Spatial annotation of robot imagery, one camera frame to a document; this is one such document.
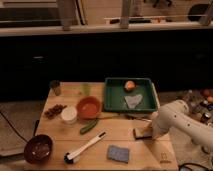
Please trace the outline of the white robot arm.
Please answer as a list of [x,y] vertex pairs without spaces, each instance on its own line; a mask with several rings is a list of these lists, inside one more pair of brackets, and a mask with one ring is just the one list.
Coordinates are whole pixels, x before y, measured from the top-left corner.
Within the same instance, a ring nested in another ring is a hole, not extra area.
[[213,152],[213,127],[200,123],[188,116],[189,106],[183,100],[175,100],[160,106],[152,119],[152,137],[157,139],[175,127]]

